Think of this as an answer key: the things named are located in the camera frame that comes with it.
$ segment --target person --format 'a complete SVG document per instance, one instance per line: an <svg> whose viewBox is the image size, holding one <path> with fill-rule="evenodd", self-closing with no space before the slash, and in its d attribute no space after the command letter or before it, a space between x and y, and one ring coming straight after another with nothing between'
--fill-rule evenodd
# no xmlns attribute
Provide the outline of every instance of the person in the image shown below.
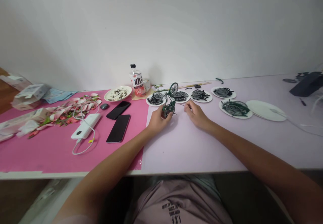
<svg viewBox="0 0 323 224"><path fill-rule="evenodd" d="M227 147L284 203L295 223L323 223L323 190L291 165L212 122L192 101L184 111L193 124ZM94 224L108 193L125 175L138 152L172 119L161 118L162 106L152 113L149 125L108 156L73 190L54 224ZM155 182L138 199L131 223L232 223L211 184L189 179Z"/></svg>

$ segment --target paper box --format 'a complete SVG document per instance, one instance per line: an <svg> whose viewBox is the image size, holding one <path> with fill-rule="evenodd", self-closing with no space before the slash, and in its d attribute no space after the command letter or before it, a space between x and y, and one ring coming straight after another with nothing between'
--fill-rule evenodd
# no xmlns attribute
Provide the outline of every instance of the paper box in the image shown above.
<svg viewBox="0 0 323 224"><path fill-rule="evenodd" d="M13 101L10 103L15 109L23 111L28 109L36 108L38 105L40 105L41 101L36 100L34 102L20 102L18 99L13 99Z"/></svg>
<svg viewBox="0 0 323 224"><path fill-rule="evenodd" d="M48 110L40 108L25 115L13 118L0 124L0 135L11 135L18 132L18 129L22 127L28 120L34 120L40 122L47 117Z"/></svg>
<svg viewBox="0 0 323 224"><path fill-rule="evenodd" d="M31 82L29 82L24 77L20 76L19 74L13 74L9 73L9 76L0 76L0 79L2 79L4 82L8 83L10 86L14 87L15 89L18 89L19 91L24 90L26 87L32 85Z"/></svg>
<svg viewBox="0 0 323 224"><path fill-rule="evenodd" d="M45 84L34 84L26 87L23 91L17 94L14 98L23 102L35 102L44 96L49 90L49 87Z"/></svg>

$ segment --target light purple desk surface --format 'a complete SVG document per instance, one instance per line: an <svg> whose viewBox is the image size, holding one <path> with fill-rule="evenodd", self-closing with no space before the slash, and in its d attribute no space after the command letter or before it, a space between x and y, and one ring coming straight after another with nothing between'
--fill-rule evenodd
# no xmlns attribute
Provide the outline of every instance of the light purple desk surface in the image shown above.
<svg viewBox="0 0 323 224"><path fill-rule="evenodd" d="M303 106L298 97L289 93L295 86L283 82L284 78L295 75L276 75L212 81L203 85L202 90L211 93L214 86L228 87L237 93L235 100L247 102L260 100L276 105L296 122L323 126L323 104L318 103L315 114L310 116L312 105L317 99L314 93L303 98ZM299 169L323 169L323 137L308 134L288 120L273 122L253 115L241 120L223 113L218 104L220 98L213 95L209 103L198 103L213 121L235 134L255 143L261 148L283 159ZM149 107L147 124L156 107ZM148 145L144 147L141 174L198 173L243 171L244 165L220 142L197 129L183 111L175 106L172 122ZM312 129L318 133L323 129Z"/></svg>

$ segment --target charging cable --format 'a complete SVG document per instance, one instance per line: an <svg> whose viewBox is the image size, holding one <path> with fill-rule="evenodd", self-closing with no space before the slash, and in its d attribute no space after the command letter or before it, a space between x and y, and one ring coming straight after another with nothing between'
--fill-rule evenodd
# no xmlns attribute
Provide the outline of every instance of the charging cable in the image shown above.
<svg viewBox="0 0 323 224"><path fill-rule="evenodd" d="M90 145L89 145L89 147L88 148L86 148L83 152L80 152L80 153L75 153L74 152L74 150L75 150L75 148L77 147L77 145L81 142L81 140L82 140L82 138L80 138L80 139L78 139L77 141L76 141L76 144L75 144L75 147L73 148L73 150L72 150L72 154L73 155L79 155L79 154L82 154L82 153L85 153L91 146L92 146L92 144L93 144L93 142L94 142L94 138L95 138L95 130L89 125L89 123L87 123L86 121L85 121L85 119L84 119L84 117L83 117L83 112L82 112L82 108L85 106L85 105L87 105L87 104L89 104L89 103L92 103L92 102L94 102L94 103L96 103L97 105L98 105L98 110L97 110L97 112L96 113L98 113L99 112L99 104L98 104L98 102L97 101L89 101L89 102L87 102L86 104L78 104L77 106L76 106L76 108L75 108L75 110L74 110L74 112L73 112L73 118L75 118L75 119L77 119L77 120L83 120L83 123L82 124L84 124L84 123L86 123L90 128L91 128L91 130L93 131L93 139L91 140L91 141L89 141L89 143L91 143ZM76 109L78 108L80 106L80 109L81 109L81 118L77 118L77 117L75 117L74 116L74 114L75 114L75 111L76 111Z"/></svg>
<svg viewBox="0 0 323 224"><path fill-rule="evenodd" d="M294 122L294 120L293 120L291 117L289 117L289 116L287 116L287 115L285 115L285 114L283 114L283 113L279 112L278 110L275 110L275 109L270 109L270 110L271 110L272 112L276 113L276 114L281 115L282 117L285 117L286 119L288 119L288 120L290 121L290 123L292 123L293 125L295 125L297 128L301 129L302 131L305 131L305 132L307 132L307 133L310 133L310 134L313 134L313 135L317 135L317 136L322 136L322 137L323 137L323 135L316 134L316 133L312 133L312 132L310 132L310 131L308 131L308 130L306 130L306 129L303 129L303 128L302 128L302 127L304 127L304 126L307 126L307 127L316 127L316 128L323 128L323 126L315 126L315 125L299 124L299 123Z"/></svg>

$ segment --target white power bank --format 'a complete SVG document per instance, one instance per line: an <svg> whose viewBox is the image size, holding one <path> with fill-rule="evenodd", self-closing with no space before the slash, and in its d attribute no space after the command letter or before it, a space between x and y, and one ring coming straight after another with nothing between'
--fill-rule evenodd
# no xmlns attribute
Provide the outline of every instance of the white power bank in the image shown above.
<svg viewBox="0 0 323 224"><path fill-rule="evenodd" d="M92 128L94 128L100 117L101 114L90 114L85 118L85 121ZM91 128L86 123L84 121L81 121L80 126L76 129L76 131L74 131L73 135L71 136L73 140L86 139L89 136Z"/></svg>

